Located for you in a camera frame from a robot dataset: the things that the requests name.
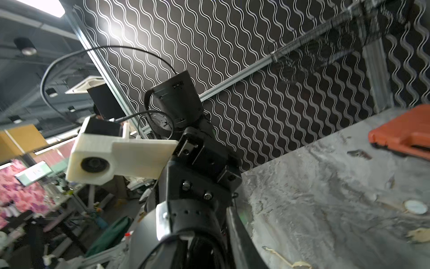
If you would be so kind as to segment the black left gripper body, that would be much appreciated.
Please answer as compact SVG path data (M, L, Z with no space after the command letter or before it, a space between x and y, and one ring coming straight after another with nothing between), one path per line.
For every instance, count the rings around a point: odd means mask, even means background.
M147 202L157 239L188 231L219 238L227 208L242 183L239 164L229 148L188 127Z

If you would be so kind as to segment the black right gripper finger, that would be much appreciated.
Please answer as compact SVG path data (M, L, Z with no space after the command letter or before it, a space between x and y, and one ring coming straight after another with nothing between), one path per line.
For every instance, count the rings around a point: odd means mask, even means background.
M228 239L236 269L267 269L235 207L226 211Z

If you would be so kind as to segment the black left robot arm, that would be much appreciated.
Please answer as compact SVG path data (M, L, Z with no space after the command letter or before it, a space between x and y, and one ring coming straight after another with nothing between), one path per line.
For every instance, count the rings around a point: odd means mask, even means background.
M114 176L154 179L153 204L136 228L135 244L187 237L237 243L243 232L234 208L240 160L218 142L187 71L154 86L145 99L160 104L168 125L149 120L153 140L130 139L128 117L85 119L66 178L103 185Z

